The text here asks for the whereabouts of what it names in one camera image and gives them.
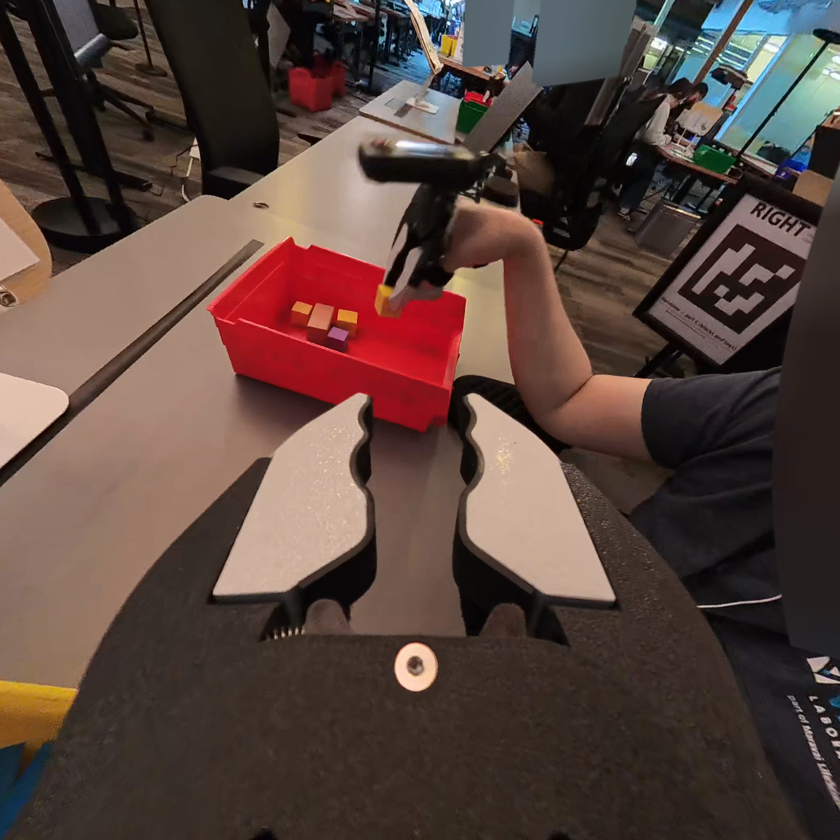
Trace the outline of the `white curved board stand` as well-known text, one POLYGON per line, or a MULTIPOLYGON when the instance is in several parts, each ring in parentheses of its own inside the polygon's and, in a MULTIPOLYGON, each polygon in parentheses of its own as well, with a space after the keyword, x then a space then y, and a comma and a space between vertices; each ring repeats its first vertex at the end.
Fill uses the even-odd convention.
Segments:
POLYGON ((408 9, 413 32, 425 56, 428 73, 422 86, 406 100, 410 109, 434 116, 438 113, 438 105, 428 99, 433 82, 442 73, 444 65, 433 43, 425 17, 414 1, 403 2, 408 9))

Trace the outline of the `black floor lamp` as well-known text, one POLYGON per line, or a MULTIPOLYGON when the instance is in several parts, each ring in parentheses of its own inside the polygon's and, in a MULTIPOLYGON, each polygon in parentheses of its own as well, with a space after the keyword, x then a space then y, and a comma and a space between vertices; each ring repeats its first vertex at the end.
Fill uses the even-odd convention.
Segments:
POLYGON ((818 39, 821 42, 821 45, 816 50, 815 54, 808 60, 808 62, 803 66, 801 71, 798 75, 793 79, 790 86, 784 91, 784 93, 780 96, 779 100, 773 105, 772 109, 767 113, 767 115, 763 118, 763 120, 759 123, 756 127, 756 130, 752 132, 749 138, 745 141, 742 145, 741 149, 736 154, 736 166, 740 165, 740 161, 744 154, 748 151, 750 144, 755 141, 758 136, 760 135, 761 131, 764 129, 765 126, 775 117, 777 112, 781 109, 783 104, 787 101, 793 91, 797 88, 797 86, 802 82, 804 77, 807 73, 813 68, 814 64, 822 57, 823 53, 829 46, 838 46, 839 44, 839 33, 835 29, 831 28, 815 28, 812 31, 812 36, 818 39))

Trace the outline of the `instruction sheet on stand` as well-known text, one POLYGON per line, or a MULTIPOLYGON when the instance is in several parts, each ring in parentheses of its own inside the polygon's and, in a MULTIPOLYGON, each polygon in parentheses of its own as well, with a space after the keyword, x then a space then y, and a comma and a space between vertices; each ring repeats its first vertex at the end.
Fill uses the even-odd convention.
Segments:
POLYGON ((1 312, 5 313, 23 305, 47 288, 53 274, 53 259, 42 231, 4 182, 1 182, 2 219, 40 259, 37 267, 1 284, 1 312))

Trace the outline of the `grey trash bin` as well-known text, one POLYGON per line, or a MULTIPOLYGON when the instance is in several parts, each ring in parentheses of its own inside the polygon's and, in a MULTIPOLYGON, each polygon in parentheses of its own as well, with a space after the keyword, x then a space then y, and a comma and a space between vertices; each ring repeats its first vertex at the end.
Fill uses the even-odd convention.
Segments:
POLYGON ((634 243, 657 256, 671 257, 697 231, 701 221, 698 213, 661 199, 633 234, 634 243))

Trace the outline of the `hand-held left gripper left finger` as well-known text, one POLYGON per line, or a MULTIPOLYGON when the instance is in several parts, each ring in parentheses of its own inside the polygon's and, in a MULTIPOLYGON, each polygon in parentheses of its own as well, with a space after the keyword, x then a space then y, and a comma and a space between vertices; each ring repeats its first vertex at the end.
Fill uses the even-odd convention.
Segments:
POLYGON ((278 604, 283 634, 309 607, 346 616, 376 574, 373 400, 357 393, 299 428, 270 457, 212 590, 216 603, 278 604))

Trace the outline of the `framed black white marker sign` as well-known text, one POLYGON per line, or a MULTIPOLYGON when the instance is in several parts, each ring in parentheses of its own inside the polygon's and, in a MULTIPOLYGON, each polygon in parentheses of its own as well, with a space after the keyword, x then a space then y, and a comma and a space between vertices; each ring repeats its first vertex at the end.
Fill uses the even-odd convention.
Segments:
POLYGON ((698 371, 780 366, 824 204, 745 175, 633 312, 665 342, 638 373, 680 355, 698 371))

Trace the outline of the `black mesh office chair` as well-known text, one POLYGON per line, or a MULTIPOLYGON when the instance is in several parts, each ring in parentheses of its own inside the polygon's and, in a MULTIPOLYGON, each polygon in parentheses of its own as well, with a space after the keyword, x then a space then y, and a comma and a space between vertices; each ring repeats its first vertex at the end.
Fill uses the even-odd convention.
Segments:
POLYGON ((590 80, 552 87, 526 113, 527 145, 546 153, 555 182, 551 196, 520 191, 521 210, 541 223, 547 244, 564 251, 581 249, 593 236, 619 159, 663 95, 632 99, 605 122, 588 123, 603 83, 590 80))

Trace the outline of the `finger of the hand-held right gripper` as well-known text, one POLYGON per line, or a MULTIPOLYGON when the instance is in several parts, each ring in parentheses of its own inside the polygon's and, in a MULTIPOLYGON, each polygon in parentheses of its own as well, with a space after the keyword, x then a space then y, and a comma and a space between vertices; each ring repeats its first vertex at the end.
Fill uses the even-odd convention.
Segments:
POLYGON ((394 312, 402 312, 411 303, 427 299, 419 274, 423 267, 423 253, 399 253, 394 258, 394 312))
POLYGON ((388 255, 385 266, 384 284, 393 289, 403 275, 408 256, 408 226, 400 226, 388 255))

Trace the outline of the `person's right hand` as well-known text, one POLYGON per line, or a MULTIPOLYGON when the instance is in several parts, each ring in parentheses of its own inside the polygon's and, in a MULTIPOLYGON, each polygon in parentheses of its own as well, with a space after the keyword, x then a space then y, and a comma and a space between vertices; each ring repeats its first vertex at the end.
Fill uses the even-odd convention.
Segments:
POLYGON ((498 206, 461 204, 448 226, 443 267, 449 272, 538 254, 542 237, 525 216, 498 206))

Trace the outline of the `person's right forearm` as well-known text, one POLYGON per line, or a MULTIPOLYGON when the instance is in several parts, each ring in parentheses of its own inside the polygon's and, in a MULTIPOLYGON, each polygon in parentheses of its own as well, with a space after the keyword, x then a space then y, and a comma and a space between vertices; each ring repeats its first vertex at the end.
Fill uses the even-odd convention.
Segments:
POLYGON ((568 446, 653 462, 642 424, 652 382, 593 372, 564 309, 543 238, 519 215, 500 217, 509 360, 528 412, 568 446))

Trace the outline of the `black tilted board stand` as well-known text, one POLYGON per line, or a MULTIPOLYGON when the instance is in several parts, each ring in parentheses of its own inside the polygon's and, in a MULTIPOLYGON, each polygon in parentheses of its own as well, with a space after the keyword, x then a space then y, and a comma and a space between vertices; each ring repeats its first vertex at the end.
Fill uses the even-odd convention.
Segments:
POLYGON ((533 80, 532 64, 524 62, 476 126, 467 133, 463 145, 476 154, 494 151, 541 92, 542 87, 533 80))

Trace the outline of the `yellow plastic bin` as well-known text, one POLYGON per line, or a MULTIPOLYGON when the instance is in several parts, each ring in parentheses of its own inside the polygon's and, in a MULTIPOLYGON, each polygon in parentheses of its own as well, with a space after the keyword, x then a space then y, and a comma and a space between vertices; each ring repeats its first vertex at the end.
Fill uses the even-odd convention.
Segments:
POLYGON ((1 681, 1 750, 17 750, 21 772, 58 734, 78 689, 1 681))

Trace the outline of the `black swivel chair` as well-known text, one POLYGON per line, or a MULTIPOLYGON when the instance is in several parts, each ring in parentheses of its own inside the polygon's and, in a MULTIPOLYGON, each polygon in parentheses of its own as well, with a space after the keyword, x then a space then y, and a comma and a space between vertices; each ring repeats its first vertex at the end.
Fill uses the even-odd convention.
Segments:
POLYGON ((140 36, 139 26, 133 18, 113 3, 88 1, 82 8, 91 13, 94 34, 88 39, 88 44, 74 48, 74 52, 83 56, 80 61, 85 67, 84 78, 93 106, 102 112, 108 105, 121 111, 140 125, 141 139, 146 143, 151 143, 154 140, 154 132, 149 114, 154 112, 154 108, 149 103, 103 85, 95 73, 95 68, 101 67, 102 58, 112 48, 122 48, 127 42, 140 36))

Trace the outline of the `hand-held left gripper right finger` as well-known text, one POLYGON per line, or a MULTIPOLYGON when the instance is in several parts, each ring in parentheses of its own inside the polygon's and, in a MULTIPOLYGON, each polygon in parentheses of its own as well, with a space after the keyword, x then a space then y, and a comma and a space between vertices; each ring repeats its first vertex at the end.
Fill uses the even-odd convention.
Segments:
POLYGON ((466 631, 478 634, 501 604, 522 610, 527 634, 560 634, 554 607, 616 607, 559 457, 484 396, 461 405, 453 576, 466 631))

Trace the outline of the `printed instruction sheet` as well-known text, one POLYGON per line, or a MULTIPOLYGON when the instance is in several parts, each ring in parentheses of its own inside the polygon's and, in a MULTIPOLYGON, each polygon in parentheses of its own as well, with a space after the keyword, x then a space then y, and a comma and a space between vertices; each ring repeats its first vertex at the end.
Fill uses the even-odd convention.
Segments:
POLYGON ((1 220, 1 284, 40 264, 36 253, 1 220))

